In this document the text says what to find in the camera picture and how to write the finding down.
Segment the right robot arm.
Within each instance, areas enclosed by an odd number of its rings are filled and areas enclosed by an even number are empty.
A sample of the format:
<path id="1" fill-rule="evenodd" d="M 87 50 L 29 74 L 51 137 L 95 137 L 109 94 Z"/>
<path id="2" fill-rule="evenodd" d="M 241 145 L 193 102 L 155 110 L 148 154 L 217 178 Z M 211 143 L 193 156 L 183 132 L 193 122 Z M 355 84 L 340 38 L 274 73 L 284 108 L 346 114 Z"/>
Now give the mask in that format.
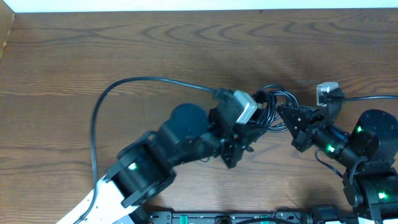
<path id="1" fill-rule="evenodd" d="M 366 110 L 351 133 L 335 126 L 341 105 L 278 106 L 292 145 L 304 152 L 316 146 L 346 169 L 343 192 L 354 213 L 376 223 L 397 218 L 397 119 L 381 110 Z"/>

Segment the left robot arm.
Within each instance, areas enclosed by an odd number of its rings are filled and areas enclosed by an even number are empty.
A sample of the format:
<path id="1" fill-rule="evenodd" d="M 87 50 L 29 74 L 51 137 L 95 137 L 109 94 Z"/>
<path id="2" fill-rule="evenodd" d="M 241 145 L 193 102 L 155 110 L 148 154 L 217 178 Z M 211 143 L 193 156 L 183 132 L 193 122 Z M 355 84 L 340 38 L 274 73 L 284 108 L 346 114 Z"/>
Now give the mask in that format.
<path id="1" fill-rule="evenodd" d="M 96 198 L 87 195 L 60 223 L 115 223 L 166 189 L 175 166 L 220 156 L 234 168 L 250 144 L 266 131 L 254 123 L 225 129 L 217 109 L 178 105 L 158 131 L 148 131 L 125 147 L 96 183 Z"/>

